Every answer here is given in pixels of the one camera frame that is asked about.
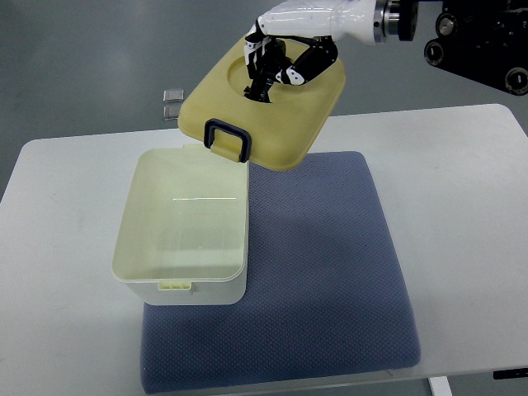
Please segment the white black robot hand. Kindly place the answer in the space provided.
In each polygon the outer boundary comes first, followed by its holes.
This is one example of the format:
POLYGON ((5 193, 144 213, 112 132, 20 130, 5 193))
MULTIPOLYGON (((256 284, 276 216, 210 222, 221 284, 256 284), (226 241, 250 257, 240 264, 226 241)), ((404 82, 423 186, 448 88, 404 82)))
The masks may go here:
POLYGON ((278 83, 302 86, 337 61, 345 35, 373 45, 389 35, 390 1, 285 1, 257 17, 244 40, 250 100, 269 103, 278 83))

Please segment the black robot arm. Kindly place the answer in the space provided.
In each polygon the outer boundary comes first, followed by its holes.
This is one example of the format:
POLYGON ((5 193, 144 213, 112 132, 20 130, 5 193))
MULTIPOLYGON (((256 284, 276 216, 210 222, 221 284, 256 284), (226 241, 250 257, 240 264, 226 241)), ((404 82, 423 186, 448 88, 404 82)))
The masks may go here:
POLYGON ((514 96, 527 93, 526 1, 444 1, 435 29, 424 47, 429 65, 514 96))

